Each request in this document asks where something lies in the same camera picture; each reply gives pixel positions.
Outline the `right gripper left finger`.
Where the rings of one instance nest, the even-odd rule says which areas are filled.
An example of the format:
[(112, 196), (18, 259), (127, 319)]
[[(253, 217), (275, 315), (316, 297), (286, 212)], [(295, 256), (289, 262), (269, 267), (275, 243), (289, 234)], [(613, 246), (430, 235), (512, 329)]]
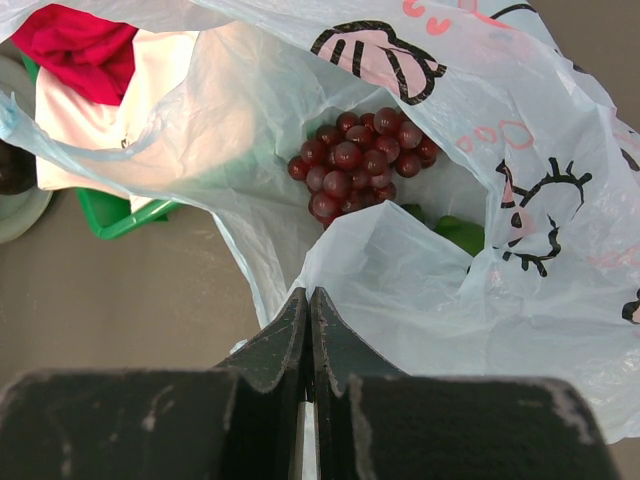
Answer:
[(1, 393), (5, 479), (297, 479), (308, 303), (208, 369), (49, 369)]

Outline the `dark red grape bunch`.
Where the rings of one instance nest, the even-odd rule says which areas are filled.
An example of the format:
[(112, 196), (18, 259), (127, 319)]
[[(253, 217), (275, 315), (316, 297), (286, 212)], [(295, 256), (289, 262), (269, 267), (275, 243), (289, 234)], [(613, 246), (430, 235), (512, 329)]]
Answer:
[(320, 125), (289, 159), (289, 177), (306, 186), (308, 211), (324, 228), (337, 218), (397, 197), (397, 179), (434, 166), (440, 148), (392, 107), (345, 111)]

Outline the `green pepper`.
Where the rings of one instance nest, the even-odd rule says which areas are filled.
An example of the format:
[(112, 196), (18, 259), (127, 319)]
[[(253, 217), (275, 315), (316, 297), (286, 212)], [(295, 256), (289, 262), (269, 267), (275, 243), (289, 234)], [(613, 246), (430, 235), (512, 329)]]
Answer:
[(485, 247), (484, 228), (479, 224), (453, 215), (444, 215), (437, 220), (433, 227), (429, 227), (426, 222), (426, 213), (420, 205), (405, 203), (401, 205), (401, 208), (423, 225), (424, 232), (418, 235), (420, 244), (429, 244), (432, 241), (431, 237), (425, 235), (425, 232), (429, 230), (472, 257), (477, 256)]

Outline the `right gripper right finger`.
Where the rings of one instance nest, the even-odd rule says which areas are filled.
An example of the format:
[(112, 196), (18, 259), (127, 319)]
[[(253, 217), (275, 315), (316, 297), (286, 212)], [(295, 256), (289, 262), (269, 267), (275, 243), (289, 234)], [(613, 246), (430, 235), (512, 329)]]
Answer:
[(421, 377), (310, 300), (323, 479), (615, 479), (597, 422), (567, 382)]

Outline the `light blue plastic bag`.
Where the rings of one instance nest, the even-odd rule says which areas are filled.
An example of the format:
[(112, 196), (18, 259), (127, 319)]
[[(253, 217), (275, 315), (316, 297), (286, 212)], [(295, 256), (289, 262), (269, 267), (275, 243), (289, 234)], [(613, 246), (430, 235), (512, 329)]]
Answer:
[[(1, 136), (69, 172), (209, 211), (268, 323), (323, 287), (401, 369), (570, 382), (605, 437), (639, 433), (639, 136), (526, 1), (80, 1), (193, 30), (126, 147), (79, 148), (9, 94)], [(323, 229), (285, 160), (345, 109), (399, 107), (443, 150), (398, 189), (484, 227), (470, 255), (399, 204)]]

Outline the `dark purple round fruit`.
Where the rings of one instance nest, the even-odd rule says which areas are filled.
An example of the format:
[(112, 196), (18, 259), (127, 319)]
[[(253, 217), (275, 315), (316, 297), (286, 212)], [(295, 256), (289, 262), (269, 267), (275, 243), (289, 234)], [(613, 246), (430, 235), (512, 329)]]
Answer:
[(2, 195), (18, 195), (37, 184), (36, 158), (30, 152), (1, 141), (0, 162)]

